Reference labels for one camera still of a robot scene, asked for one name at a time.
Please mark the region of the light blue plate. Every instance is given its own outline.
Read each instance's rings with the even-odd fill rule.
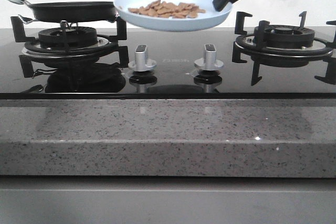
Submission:
[[[199,13],[197,18],[156,18],[145,15],[130,13],[128,8],[139,8],[147,6],[155,0],[114,0],[114,5],[122,19],[126,22],[151,30],[161,31],[196,31],[208,29],[221,24],[229,15],[232,4],[229,3],[221,12],[217,12],[213,5],[213,0],[161,0],[166,2],[195,3],[201,9],[205,9],[206,13]]]

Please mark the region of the brown food pieces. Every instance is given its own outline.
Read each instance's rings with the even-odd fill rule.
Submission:
[[[128,11],[135,14],[147,15],[160,18],[197,18],[199,13],[206,13],[206,10],[200,9],[194,3],[180,2],[175,5],[172,2],[155,0],[146,7],[128,8]]]

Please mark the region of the black frying pan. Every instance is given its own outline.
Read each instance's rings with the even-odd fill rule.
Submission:
[[[59,23],[91,22],[98,20],[114,20],[116,10],[113,2],[58,2],[31,4],[26,0],[8,0],[12,3],[26,4],[33,10],[37,20]]]

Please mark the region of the gray speckled countertop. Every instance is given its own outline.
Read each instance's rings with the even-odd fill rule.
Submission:
[[[0,174],[336,177],[335,122],[335,100],[0,100]]]

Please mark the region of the control knob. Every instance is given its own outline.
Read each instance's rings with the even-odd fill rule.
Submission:
[[[156,61],[148,58],[146,45],[139,45],[135,50],[135,60],[130,62],[128,67],[135,72],[150,71],[156,67]]]
[[[204,45],[203,58],[195,60],[195,67],[206,71],[215,71],[224,67],[224,63],[220,60],[217,60],[217,51],[215,45]]]

